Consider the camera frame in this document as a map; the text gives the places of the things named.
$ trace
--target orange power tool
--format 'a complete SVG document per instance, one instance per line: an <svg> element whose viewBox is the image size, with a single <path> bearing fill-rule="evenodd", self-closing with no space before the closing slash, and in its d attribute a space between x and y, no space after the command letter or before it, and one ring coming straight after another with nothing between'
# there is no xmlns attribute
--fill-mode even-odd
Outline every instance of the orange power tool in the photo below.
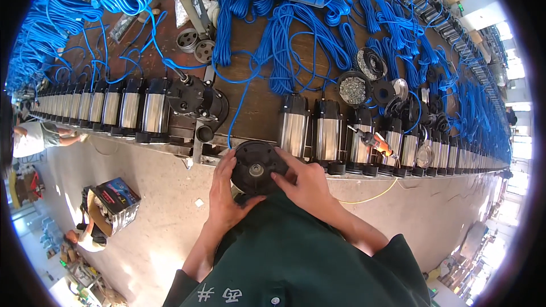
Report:
<svg viewBox="0 0 546 307"><path fill-rule="evenodd" d="M362 141L366 146L377 149L384 156L391 156L395 159L398 157L389 147L389 144L386 143L385 139L383 139L378 133L374 134L370 132L362 132L360 129L354 128L351 125L347 125L347 127L355 132L360 137L360 141Z"/></svg>

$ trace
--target left hand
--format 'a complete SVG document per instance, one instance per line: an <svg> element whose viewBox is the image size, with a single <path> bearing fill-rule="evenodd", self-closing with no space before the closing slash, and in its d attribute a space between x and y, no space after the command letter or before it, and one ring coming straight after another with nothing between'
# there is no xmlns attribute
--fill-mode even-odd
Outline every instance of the left hand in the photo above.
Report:
<svg viewBox="0 0 546 307"><path fill-rule="evenodd" d="M233 200L230 180L236 163L235 149L231 149L216 166L212 187L208 193L210 208L206 225L222 236L237 225L256 204L265 199L265 196L252 197L243 207Z"/></svg>

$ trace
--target factory floor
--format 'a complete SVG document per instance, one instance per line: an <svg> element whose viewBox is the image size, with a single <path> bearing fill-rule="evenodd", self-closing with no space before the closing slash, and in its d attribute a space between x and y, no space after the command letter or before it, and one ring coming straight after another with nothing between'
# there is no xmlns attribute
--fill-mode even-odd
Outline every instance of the factory floor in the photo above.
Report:
<svg viewBox="0 0 546 307"><path fill-rule="evenodd" d="M188 171L173 155L93 136L86 143L48 149L47 161L36 167L46 186L48 213L63 231L81 221L83 186L121 177L140 194L136 220L109 239L104 251L80 251L131 307L161 305L208 216L214 169L195 165ZM500 181L492 174L405 179L373 201L344 205L389 238L404 234L421 271L430 271L461 244ZM329 185L338 199L360 201L391 182L332 180ZM205 203L201 207L195 204L199 198Z"/></svg>

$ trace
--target white shirt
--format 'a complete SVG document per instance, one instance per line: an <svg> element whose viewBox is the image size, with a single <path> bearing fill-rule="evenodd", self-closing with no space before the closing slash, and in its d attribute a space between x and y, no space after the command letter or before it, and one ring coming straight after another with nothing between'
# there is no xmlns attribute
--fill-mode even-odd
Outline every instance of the white shirt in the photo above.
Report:
<svg viewBox="0 0 546 307"><path fill-rule="evenodd" d="M13 138L13 157L22 158L42 152L45 146L41 123L37 121L23 122L19 126L27 130L27 135L23 136L15 133Z"/></svg>
<svg viewBox="0 0 546 307"><path fill-rule="evenodd" d="M83 231L78 239L78 245L89 252L97 252L104 250L106 245L93 242L93 237L90 232Z"/></svg>

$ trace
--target right hand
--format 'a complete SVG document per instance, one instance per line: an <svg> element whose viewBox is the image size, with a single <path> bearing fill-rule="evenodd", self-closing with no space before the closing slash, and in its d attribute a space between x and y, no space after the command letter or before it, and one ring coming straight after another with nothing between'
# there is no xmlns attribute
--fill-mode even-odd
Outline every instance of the right hand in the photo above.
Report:
<svg viewBox="0 0 546 307"><path fill-rule="evenodd" d="M310 215L328 223L341 204L330 194L324 168L317 163L304 164L279 147L275 151L286 162L286 176L272 173L271 178L286 196Z"/></svg>

